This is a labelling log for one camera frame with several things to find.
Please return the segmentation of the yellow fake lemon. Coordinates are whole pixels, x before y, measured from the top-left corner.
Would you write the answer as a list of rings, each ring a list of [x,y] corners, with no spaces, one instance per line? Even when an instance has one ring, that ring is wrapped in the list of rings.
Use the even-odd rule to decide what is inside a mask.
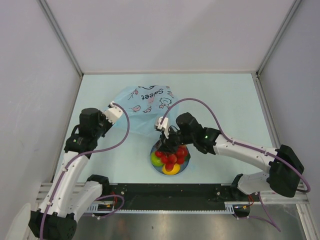
[[[162,167],[162,172],[165,175],[172,176],[172,175],[178,174],[180,169],[181,169],[181,167],[177,163],[167,163]]]

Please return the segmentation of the green fake apple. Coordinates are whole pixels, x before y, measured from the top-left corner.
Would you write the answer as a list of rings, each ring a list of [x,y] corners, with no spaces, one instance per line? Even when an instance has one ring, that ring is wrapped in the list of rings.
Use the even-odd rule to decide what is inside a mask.
[[[156,156],[155,155],[155,152],[152,152],[151,155],[150,155],[150,161],[151,161],[151,164],[154,166],[154,167],[162,167],[163,166],[163,163],[161,161],[161,158]]]

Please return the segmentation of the light blue plastic bag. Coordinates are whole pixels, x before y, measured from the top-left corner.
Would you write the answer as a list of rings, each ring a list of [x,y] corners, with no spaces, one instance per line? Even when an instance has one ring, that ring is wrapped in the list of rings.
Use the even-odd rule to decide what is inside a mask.
[[[113,101],[126,111],[132,134],[156,138],[159,136],[154,128],[156,120],[178,100],[169,86],[141,85],[125,87]]]

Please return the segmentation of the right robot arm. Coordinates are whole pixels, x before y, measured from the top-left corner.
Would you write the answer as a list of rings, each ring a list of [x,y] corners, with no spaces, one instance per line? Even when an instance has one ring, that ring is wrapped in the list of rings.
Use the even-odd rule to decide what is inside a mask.
[[[235,200],[242,201],[249,194],[268,190],[293,198],[298,191],[305,168],[291,147],[267,148],[228,139],[221,130],[203,127],[188,112],[179,115],[176,124],[178,128],[170,126],[167,117],[156,120],[154,128],[161,133],[157,150],[169,154],[182,145],[193,145],[203,154],[230,157],[261,170],[234,178],[230,194]]]

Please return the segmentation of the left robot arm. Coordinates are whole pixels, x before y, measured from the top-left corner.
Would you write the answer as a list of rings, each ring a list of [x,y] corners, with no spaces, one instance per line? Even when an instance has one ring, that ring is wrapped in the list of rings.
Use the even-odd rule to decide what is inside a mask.
[[[31,211],[28,226],[40,240],[71,240],[77,223],[95,199],[110,196],[109,179],[91,175],[83,189],[73,197],[73,190],[92,153],[98,153],[98,140],[123,115],[123,110],[110,104],[108,109],[85,108],[79,123],[65,142],[63,160],[50,190],[36,211]]]

